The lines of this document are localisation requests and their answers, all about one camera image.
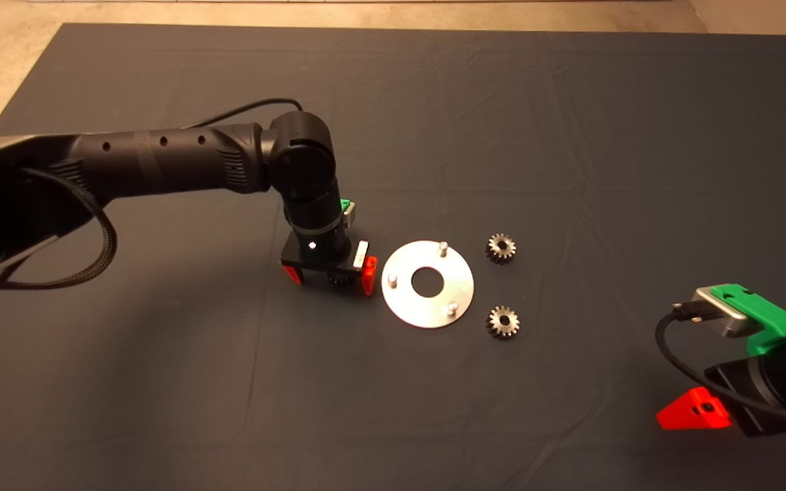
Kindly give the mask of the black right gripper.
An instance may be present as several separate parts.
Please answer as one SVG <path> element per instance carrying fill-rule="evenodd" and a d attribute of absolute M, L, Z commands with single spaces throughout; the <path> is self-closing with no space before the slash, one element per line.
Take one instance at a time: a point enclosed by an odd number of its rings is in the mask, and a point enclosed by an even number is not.
<path fill-rule="evenodd" d="M 740 397 L 786 410 L 786 344 L 758 357 L 719 363 L 703 374 Z M 689 389 L 658 411 L 656 419 L 665 431 L 720 430 L 734 420 L 749 438 L 786 433 L 786 420 L 717 398 L 705 387 Z"/>

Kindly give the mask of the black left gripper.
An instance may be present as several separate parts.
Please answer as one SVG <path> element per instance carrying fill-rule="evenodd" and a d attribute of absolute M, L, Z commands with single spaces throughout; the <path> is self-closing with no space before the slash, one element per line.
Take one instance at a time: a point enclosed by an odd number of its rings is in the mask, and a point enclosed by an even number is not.
<path fill-rule="evenodd" d="M 352 237 L 344 226 L 319 235 L 291 230 L 280 255 L 280 264 L 294 283 L 302 285 L 305 274 L 324 273 L 330 279 L 355 279 L 366 296 L 373 295 L 377 257 L 368 255 L 369 241 Z"/>

